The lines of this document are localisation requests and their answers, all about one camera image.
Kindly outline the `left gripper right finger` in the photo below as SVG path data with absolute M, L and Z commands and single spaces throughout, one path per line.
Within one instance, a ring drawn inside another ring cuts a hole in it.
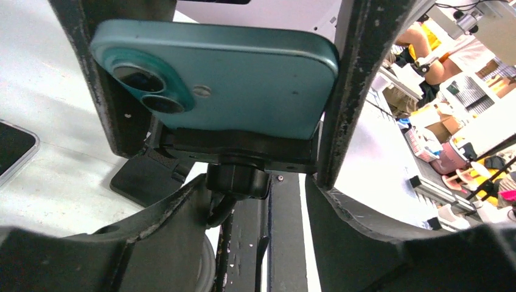
M 515 226 L 415 227 L 305 179 L 323 291 L 514 291 Z

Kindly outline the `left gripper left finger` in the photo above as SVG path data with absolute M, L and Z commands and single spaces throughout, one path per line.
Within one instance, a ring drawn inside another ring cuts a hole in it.
M 1 228 L 2 291 L 195 291 L 211 196 L 205 175 L 93 234 Z

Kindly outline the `phone with white case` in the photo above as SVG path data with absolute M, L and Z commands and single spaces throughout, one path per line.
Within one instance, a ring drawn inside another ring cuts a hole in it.
M 6 184 L 40 149 L 32 131 L 1 119 L 1 186 Z

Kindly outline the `black round base phone stand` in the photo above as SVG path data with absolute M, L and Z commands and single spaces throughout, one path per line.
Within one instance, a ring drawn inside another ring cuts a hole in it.
M 149 291 L 247 291 L 261 284 L 267 266 L 268 291 L 307 291 L 307 264 L 299 175 L 316 170 L 321 124 L 309 140 L 247 131 L 168 130 L 156 122 L 145 144 L 151 158 L 165 159 L 188 174 L 194 162 L 208 164 L 203 181 L 190 185 L 194 198 L 212 197 L 206 222 L 219 226 L 215 256 L 203 255 L 200 273 L 168 249 L 162 280 Z

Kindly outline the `black phone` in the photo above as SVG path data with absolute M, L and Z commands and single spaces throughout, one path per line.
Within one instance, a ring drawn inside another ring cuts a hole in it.
M 97 64 L 170 129 L 309 139 L 338 75 L 315 33 L 112 19 L 89 45 Z

